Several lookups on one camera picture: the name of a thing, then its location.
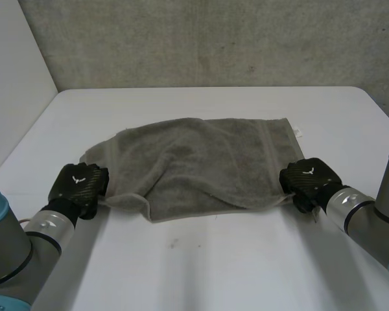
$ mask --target table surface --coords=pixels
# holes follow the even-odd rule
[[[182,117],[287,117],[305,157],[373,197],[389,153],[389,118],[354,87],[69,90],[0,168],[0,189],[32,216],[87,148]],[[315,223],[292,205],[160,224],[101,208],[79,221],[33,310],[389,310],[389,273],[323,213]]]

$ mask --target towel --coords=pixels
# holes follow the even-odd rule
[[[190,118],[121,131],[81,162],[109,170],[101,204],[162,222],[277,205],[279,171],[300,159],[287,119]]]

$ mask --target gray concrete wall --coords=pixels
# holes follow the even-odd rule
[[[389,1],[19,2],[60,91],[357,86],[389,115]]]

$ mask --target white wall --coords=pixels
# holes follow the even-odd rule
[[[0,165],[56,96],[17,0],[0,0]]]

